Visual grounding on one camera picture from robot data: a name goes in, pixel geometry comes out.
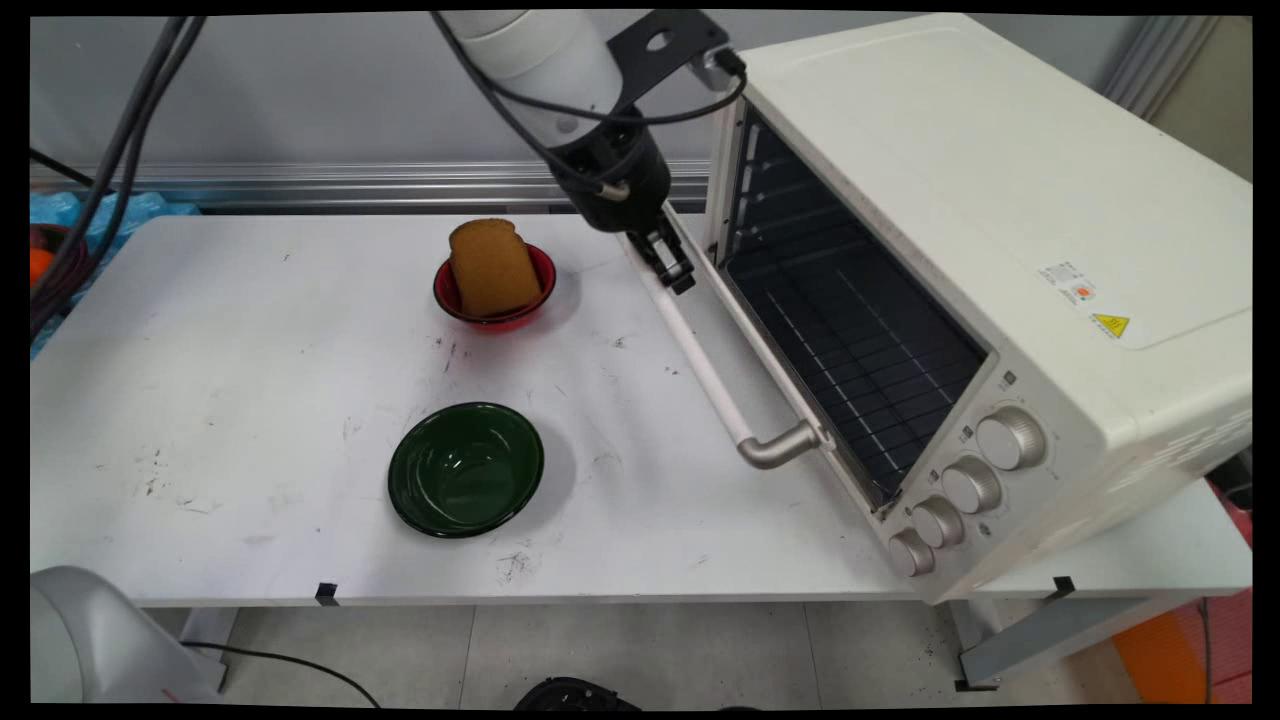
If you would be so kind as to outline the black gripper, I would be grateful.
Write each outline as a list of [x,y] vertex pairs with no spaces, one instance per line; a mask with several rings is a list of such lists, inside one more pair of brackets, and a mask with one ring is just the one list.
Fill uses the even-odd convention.
[[655,278],[675,296],[696,284],[694,264],[684,246],[684,232],[663,205],[669,196],[671,173],[639,110],[622,113],[625,123],[603,120],[582,137],[550,149],[576,177],[623,190],[623,199],[586,191],[561,170],[554,170],[588,224],[605,233],[626,233],[631,247]]

